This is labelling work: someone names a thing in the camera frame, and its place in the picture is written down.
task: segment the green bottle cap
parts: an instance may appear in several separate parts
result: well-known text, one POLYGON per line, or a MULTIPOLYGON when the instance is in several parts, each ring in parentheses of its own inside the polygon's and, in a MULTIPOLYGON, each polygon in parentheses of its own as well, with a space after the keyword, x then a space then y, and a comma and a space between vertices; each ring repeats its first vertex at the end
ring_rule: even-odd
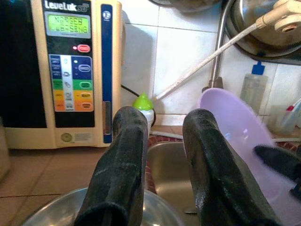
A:
POLYGON ((133 107, 137 108, 140 111, 148 111, 154 108, 152 101, 147 97, 147 95, 144 92, 133 102, 133 107))

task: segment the white tile wall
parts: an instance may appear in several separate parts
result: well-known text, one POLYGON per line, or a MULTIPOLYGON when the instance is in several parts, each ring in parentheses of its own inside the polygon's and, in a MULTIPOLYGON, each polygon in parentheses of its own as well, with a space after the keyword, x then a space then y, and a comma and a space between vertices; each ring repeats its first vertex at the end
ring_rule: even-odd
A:
POLYGON ((148 0, 119 0, 127 24, 158 25, 159 7, 148 0))
POLYGON ((160 8, 159 26, 195 31, 217 32, 221 4, 202 13, 182 14, 175 8, 160 8))
POLYGON ((272 105, 291 105, 301 97, 301 66, 278 65, 265 114, 272 105))
MULTIPOLYGON (((122 72, 122 84, 137 93, 153 92, 157 48, 157 27, 125 24, 126 44, 122 72)), ((121 91, 123 106, 132 105, 135 96, 121 91)))
MULTIPOLYGON (((221 5, 197 14, 182 14, 148 0, 121 0, 126 23, 126 46, 122 83, 150 97, 159 94, 177 78, 214 50, 221 5)), ((235 47, 222 58, 224 87, 240 95, 244 76, 256 61, 235 47)), ((259 115, 268 119, 272 104, 289 106, 301 97, 301 66, 262 63, 269 77, 259 115)), ((207 85, 211 63, 175 92, 155 103, 157 124, 179 125, 192 110, 207 85)), ((131 105, 135 96, 122 91, 122 104, 131 105)))
MULTIPOLYGON (((203 60, 214 49, 215 33, 158 28, 158 45, 154 95, 182 77, 191 67, 203 60)), ((195 108, 202 88, 208 83, 211 65, 162 100, 155 102, 159 114, 187 114, 195 108)))

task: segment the sink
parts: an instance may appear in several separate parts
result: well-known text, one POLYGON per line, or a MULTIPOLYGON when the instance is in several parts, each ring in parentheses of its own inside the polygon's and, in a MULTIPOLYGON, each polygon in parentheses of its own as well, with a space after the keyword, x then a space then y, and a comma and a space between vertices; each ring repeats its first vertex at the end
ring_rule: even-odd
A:
POLYGON ((178 212, 186 226, 199 226, 183 142, 152 146, 148 164, 157 195, 178 212))

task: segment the power cord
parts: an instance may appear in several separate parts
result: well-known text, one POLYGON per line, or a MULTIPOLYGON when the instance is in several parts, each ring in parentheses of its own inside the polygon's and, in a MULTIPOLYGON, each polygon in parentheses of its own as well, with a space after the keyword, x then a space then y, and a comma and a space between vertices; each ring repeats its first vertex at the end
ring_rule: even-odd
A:
MULTIPOLYGON (((135 95, 136 97, 139 96, 139 94, 136 93, 135 91, 133 91, 132 89, 130 89, 130 88, 124 86, 124 85, 121 85, 121 87, 122 87, 123 89, 125 89, 126 91, 130 92, 131 94, 135 95)), ((153 127, 153 125, 155 125, 156 118, 157 118, 157 117, 156 117, 156 111, 155 111, 154 108, 153 108, 153 111, 154 111, 154 121, 153 121, 152 124, 151 124, 152 127, 153 127)))

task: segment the cooking pot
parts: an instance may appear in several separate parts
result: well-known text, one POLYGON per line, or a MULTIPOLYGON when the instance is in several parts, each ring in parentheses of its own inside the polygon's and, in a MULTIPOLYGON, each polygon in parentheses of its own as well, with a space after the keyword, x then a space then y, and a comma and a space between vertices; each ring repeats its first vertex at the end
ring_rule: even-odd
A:
MULTIPOLYGON (((271 11, 276 2, 277 0, 236 0, 226 23, 229 37, 236 36, 255 23, 257 18, 271 11)), ((300 28, 276 32, 273 26, 267 26, 247 35, 236 46, 257 60, 301 65, 300 28)))
MULTIPOLYGON (((87 188, 54 199, 27 218, 22 226, 72 226, 87 188)), ((175 210, 159 196, 145 191, 141 226, 184 226, 175 210)))

